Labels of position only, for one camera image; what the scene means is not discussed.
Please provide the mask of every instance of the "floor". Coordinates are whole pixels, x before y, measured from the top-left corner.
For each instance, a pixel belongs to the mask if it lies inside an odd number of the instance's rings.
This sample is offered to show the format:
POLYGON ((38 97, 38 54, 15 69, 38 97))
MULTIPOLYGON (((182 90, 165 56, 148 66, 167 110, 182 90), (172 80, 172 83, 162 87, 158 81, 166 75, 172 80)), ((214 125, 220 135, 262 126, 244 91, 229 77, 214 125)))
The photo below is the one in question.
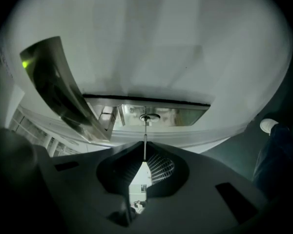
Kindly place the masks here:
POLYGON ((226 164, 245 178, 252 180, 258 153, 269 136, 261 131, 260 121, 272 113, 272 117, 288 126, 293 125, 293 58, 279 89, 266 107, 249 124, 245 132, 203 153, 226 164))

